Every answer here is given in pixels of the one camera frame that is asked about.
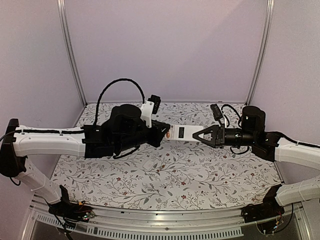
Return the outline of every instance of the table surface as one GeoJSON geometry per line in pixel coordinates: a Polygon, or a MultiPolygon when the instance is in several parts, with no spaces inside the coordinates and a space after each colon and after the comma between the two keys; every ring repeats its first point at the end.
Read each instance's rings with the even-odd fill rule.
{"type": "MultiPolygon", "coordinates": [[[[119,105],[101,104],[98,124],[105,122],[111,109],[119,105]]],[[[244,107],[232,106],[239,113],[244,107]]],[[[92,124],[95,111],[96,104],[89,104],[77,126],[92,124]]],[[[236,127],[237,115],[228,107],[224,113],[230,128],[236,127]]],[[[162,103],[153,116],[168,124],[217,124],[209,103],[162,103]]],[[[62,155],[51,179],[64,185],[73,201],[143,210],[200,210],[254,204],[262,201],[271,186],[280,183],[274,164],[250,151],[235,155],[227,147],[215,149],[202,143],[166,140],[158,148],[144,144],[134,154],[118,160],[62,155]],[[148,170],[143,168],[147,161],[153,165],[148,170]]]]}

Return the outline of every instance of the black label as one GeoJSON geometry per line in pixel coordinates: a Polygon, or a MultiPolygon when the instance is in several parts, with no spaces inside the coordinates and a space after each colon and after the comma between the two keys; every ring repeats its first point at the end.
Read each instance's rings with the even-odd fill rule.
{"type": "Polygon", "coordinates": [[[184,127],[179,127],[179,138],[183,139],[185,135],[185,128],[184,127]]]}

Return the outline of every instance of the vertical metal post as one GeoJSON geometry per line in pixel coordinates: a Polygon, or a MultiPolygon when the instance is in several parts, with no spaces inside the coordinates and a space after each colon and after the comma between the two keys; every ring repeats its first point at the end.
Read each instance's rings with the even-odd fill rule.
{"type": "Polygon", "coordinates": [[[275,5],[275,0],[268,0],[267,2],[267,8],[266,8],[266,14],[265,14],[265,22],[264,22],[264,30],[263,30],[263,35],[262,35],[262,41],[260,45],[260,51],[259,51],[259,56],[255,65],[254,73],[253,73],[253,78],[251,81],[250,85],[250,90],[248,93],[248,96],[246,98],[246,105],[250,105],[255,91],[257,87],[257,83],[259,80],[259,75],[260,71],[262,68],[262,64],[264,61],[266,49],[267,49],[267,43],[268,43],[268,38],[269,38],[269,33],[270,33],[270,28],[271,28],[271,22],[272,22],[272,15],[274,12],[274,5],[275,5]]]}
{"type": "Polygon", "coordinates": [[[77,64],[76,64],[76,59],[75,59],[74,51],[73,51],[72,44],[71,44],[65,1],[64,0],[57,0],[57,4],[58,4],[58,11],[59,11],[59,16],[60,16],[60,22],[61,22],[61,28],[62,28],[64,43],[65,43],[65,48],[66,48],[66,51],[68,54],[70,67],[71,67],[72,74],[73,74],[73,79],[74,79],[75,86],[76,86],[77,92],[79,94],[81,103],[83,104],[83,106],[86,106],[87,100],[86,100],[83,86],[81,84],[81,80],[80,80],[80,76],[79,76],[79,72],[78,72],[78,68],[77,68],[77,64]]]}

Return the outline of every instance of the floral tablecloth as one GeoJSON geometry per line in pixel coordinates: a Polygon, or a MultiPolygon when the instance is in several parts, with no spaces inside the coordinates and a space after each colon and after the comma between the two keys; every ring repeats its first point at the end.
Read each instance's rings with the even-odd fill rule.
{"type": "MultiPolygon", "coordinates": [[[[117,105],[101,104],[98,124],[106,121],[117,105]]],[[[241,113],[243,105],[233,106],[241,113]]],[[[89,104],[77,126],[92,124],[95,110],[96,104],[89,104]]],[[[236,114],[227,107],[224,113],[236,127],[236,114]]],[[[216,124],[209,103],[162,103],[154,119],[204,127],[216,124]]],[[[143,210],[247,205],[261,202],[268,189],[280,183],[274,164],[250,151],[235,155],[228,147],[214,149],[202,143],[166,140],[157,149],[145,144],[118,160],[62,155],[51,179],[64,185],[73,201],[143,210]],[[145,169],[143,165],[149,160],[152,167],[145,169]]]]}

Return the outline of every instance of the perforated rail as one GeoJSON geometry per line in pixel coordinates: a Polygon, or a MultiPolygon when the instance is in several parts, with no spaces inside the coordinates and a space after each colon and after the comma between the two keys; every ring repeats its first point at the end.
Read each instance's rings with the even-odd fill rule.
{"type": "MultiPolygon", "coordinates": [[[[38,213],[39,222],[62,228],[54,216],[38,213]]],[[[195,233],[144,233],[129,232],[121,230],[112,230],[100,226],[88,225],[83,230],[74,230],[78,233],[101,237],[113,240],[222,240],[243,236],[240,227],[229,228],[225,230],[215,230],[195,233]]]]}

